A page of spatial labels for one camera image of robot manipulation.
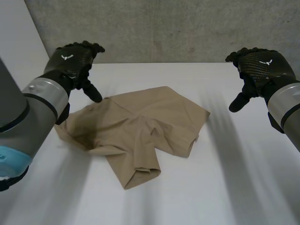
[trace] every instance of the white tabletop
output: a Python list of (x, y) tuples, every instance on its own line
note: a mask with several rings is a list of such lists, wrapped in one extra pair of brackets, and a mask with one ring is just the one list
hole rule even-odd
[[(211, 116), (189, 158), (157, 150), (161, 175), (130, 190), (104, 157), (83, 154), (52, 130), (26, 177), (1, 193), (0, 224), (300, 222), (300, 153), (271, 127), (262, 98), (229, 112), (243, 85), (232, 64), (97, 64), (90, 79), (104, 97), (169, 86)], [(82, 90), (71, 93), (72, 112), (90, 103)]]

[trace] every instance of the silver metal wrist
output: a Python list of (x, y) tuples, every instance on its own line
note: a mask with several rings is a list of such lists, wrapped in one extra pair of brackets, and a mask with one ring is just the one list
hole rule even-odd
[(284, 115), (300, 104), (300, 83), (292, 83), (276, 91), (268, 102), (268, 110), (275, 121), (281, 125)]
[(48, 78), (39, 77), (32, 80), (22, 92), (39, 96), (49, 102), (55, 108), (58, 117), (68, 104), (69, 98), (65, 89)]

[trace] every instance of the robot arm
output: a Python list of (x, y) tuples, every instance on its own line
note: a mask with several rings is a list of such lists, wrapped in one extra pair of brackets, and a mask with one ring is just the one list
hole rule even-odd
[(71, 90), (83, 89), (95, 102), (102, 97), (88, 80), (93, 59), (104, 48), (83, 42), (58, 48), (45, 74), (32, 80), (21, 92), (0, 60), (0, 191), (18, 182), (54, 124), (69, 114)]
[(271, 125), (300, 151), (300, 81), (286, 59), (274, 50), (243, 48), (232, 52), (226, 61), (233, 62), (244, 80), (242, 92), (229, 110), (237, 112), (250, 98), (263, 97)]

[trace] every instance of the tan garment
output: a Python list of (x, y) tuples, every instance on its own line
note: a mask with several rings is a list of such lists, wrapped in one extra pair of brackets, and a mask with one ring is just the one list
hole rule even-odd
[(160, 174), (154, 147), (188, 157), (209, 112), (159, 87), (105, 98), (70, 114), (59, 137), (93, 155), (104, 155), (125, 189)]

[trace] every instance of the gray wall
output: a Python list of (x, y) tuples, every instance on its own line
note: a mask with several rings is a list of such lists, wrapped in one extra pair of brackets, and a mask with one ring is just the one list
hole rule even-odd
[(88, 40), (96, 63), (224, 62), (232, 51), (280, 51), (300, 74), (299, 0), (25, 0), (48, 54)]

